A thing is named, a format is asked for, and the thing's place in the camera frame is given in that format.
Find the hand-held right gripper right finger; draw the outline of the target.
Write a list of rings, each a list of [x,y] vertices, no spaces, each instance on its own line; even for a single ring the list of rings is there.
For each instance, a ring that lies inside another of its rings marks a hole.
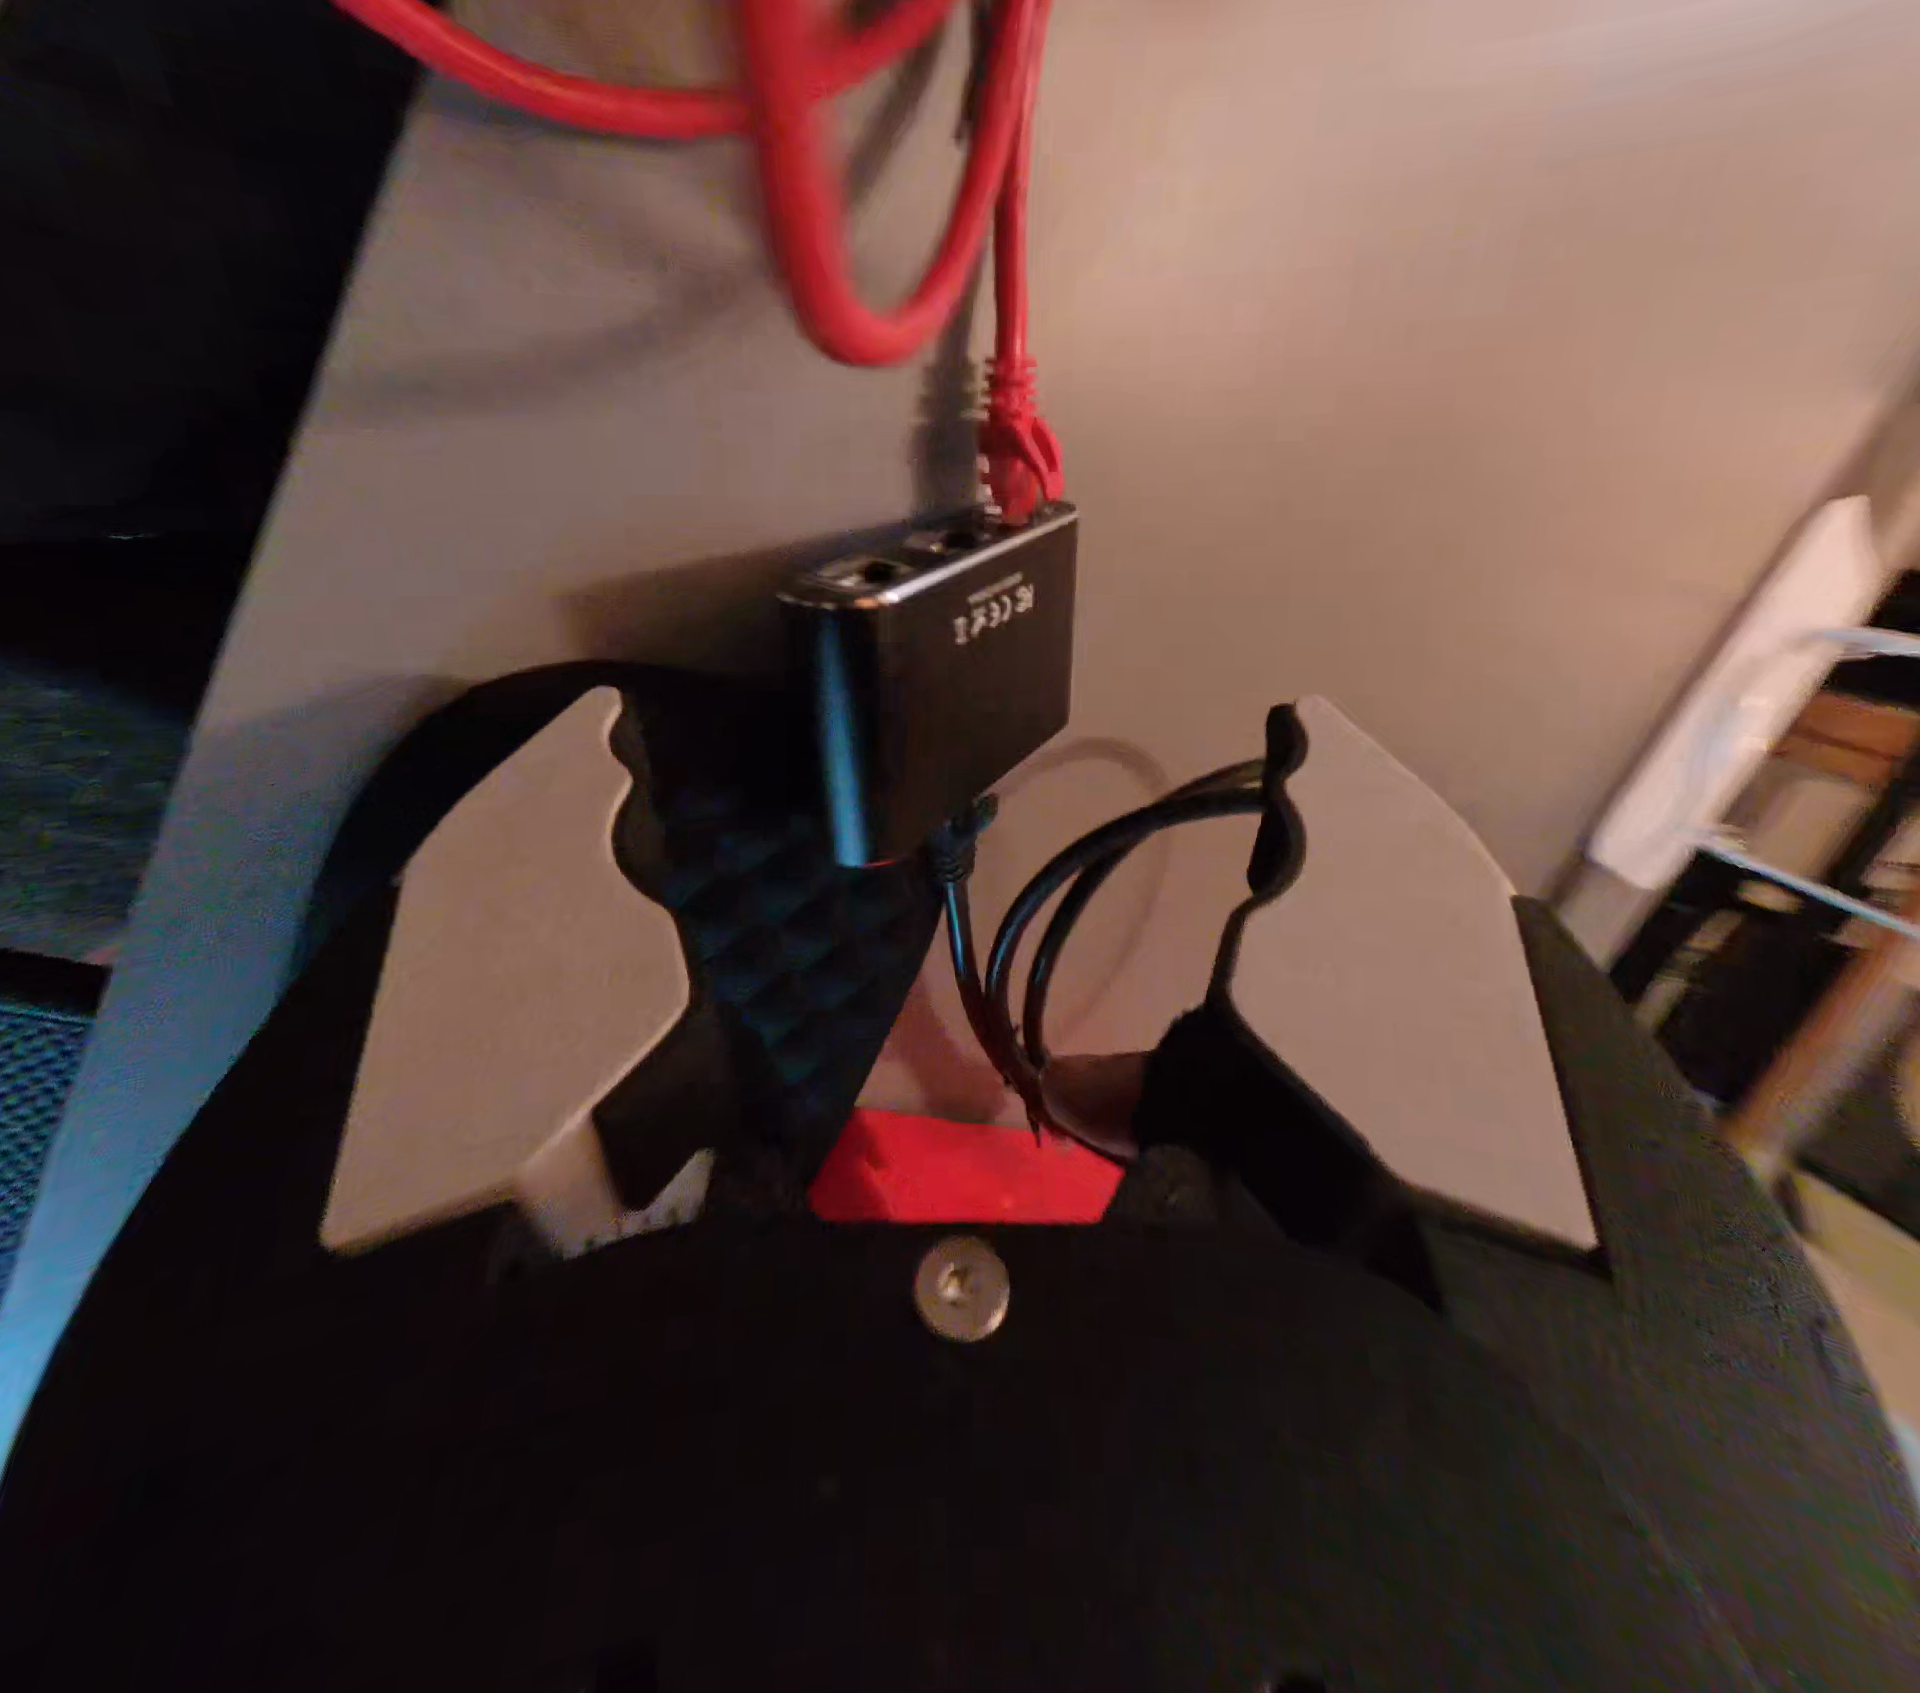
[[[1204,1151],[1310,1247],[1433,1214],[1598,1255],[1508,876],[1332,702],[1266,724],[1248,892],[1192,1017]]]

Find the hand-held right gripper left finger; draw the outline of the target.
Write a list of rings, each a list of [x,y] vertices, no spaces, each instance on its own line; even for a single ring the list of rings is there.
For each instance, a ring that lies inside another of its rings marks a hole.
[[[689,1217],[708,1147],[639,1203],[594,1115],[695,1014],[672,915],[616,858],[637,779],[597,686],[435,824],[396,907],[319,1236],[381,1249],[509,1207],[556,1255]]]

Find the red plastic bin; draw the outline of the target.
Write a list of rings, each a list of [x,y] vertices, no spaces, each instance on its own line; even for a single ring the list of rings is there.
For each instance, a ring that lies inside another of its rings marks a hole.
[[[1050,1135],[859,1107],[804,1201],[835,1225],[1085,1227],[1123,1172]]]

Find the black ethernet adapter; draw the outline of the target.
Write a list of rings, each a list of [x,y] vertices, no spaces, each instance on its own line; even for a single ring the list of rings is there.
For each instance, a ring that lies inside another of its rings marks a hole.
[[[838,864],[915,854],[1069,724],[1078,512],[974,506],[781,585]]]

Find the black mesh pad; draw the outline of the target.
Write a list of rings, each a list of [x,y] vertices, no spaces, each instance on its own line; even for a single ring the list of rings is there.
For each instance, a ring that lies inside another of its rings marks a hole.
[[[590,691],[623,702],[615,749],[639,757],[654,838],[641,860],[681,924],[722,1024],[736,1124],[722,1194],[798,1204],[928,957],[940,896],[922,858],[841,867],[804,701],[781,682],[619,660],[485,681],[373,768],[319,871],[311,957],[393,879],[454,802]]]

